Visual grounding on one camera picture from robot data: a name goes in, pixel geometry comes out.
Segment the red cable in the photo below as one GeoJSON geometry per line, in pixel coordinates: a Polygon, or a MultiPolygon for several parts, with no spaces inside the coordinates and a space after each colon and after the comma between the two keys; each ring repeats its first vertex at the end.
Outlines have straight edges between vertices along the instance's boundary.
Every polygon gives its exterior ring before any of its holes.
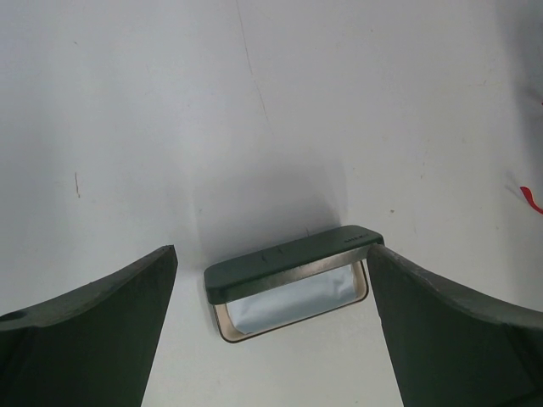
{"type": "Polygon", "coordinates": [[[536,210],[540,214],[543,215],[543,209],[537,206],[537,204],[534,201],[534,194],[530,191],[528,187],[520,187],[520,190],[522,191],[524,197],[528,201],[529,206],[532,207],[532,209],[536,210]]]}

